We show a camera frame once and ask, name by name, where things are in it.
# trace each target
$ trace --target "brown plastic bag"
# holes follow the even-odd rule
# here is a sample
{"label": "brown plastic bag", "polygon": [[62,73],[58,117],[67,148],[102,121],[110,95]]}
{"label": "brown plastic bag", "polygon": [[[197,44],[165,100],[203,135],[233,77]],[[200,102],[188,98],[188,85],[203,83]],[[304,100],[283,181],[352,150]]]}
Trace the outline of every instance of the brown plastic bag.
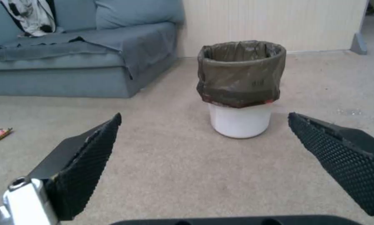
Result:
{"label": "brown plastic bag", "polygon": [[244,108],[280,98],[286,50],[263,41],[204,46],[198,55],[197,91],[208,103]]}

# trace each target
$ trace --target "white bucket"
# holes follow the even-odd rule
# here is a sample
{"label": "white bucket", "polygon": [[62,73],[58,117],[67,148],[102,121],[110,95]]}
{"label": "white bucket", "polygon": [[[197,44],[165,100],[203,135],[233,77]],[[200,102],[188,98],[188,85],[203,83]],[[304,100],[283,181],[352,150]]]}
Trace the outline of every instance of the white bucket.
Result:
{"label": "white bucket", "polygon": [[261,134],[269,126],[272,105],[262,104],[246,108],[220,107],[208,104],[212,127],[227,137],[250,138]]}

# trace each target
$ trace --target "textured grip pad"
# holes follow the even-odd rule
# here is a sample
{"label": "textured grip pad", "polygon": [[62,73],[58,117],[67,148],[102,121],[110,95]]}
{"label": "textured grip pad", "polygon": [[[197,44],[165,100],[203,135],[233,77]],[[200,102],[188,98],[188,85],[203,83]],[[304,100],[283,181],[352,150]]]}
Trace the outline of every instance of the textured grip pad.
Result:
{"label": "textured grip pad", "polygon": [[68,165],[45,185],[59,220],[72,220],[87,205],[116,140],[120,114],[87,138]]}
{"label": "textured grip pad", "polygon": [[[323,168],[341,185],[341,187],[366,211],[374,216],[374,154],[361,150],[357,144],[346,140],[344,131],[358,131],[342,128],[322,121],[313,124],[308,117],[290,113],[288,123],[302,144],[321,163]],[[358,138],[374,144],[368,134],[361,131]]]}

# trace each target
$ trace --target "beige carpet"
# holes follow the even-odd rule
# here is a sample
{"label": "beige carpet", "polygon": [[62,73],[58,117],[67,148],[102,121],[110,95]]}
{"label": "beige carpet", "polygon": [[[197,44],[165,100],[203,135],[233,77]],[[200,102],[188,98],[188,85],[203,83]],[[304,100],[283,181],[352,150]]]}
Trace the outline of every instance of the beige carpet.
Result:
{"label": "beige carpet", "polygon": [[210,126],[195,59],[132,99],[0,97],[0,202],[62,139],[123,115],[114,152],[85,211],[64,224],[138,218],[330,214],[374,224],[290,131],[300,112],[374,135],[374,19],[369,54],[290,54],[268,130],[234,140]]}

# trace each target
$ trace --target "wall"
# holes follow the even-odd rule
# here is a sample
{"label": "wall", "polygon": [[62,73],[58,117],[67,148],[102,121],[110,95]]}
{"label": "wall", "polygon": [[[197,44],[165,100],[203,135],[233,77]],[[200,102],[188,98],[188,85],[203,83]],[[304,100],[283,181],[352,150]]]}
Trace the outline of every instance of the wall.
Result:
{"label": "wall", "polygon": [[288,51],[350,49],[367,0],[183,0],[179,55],[203,45],[266,40]]}

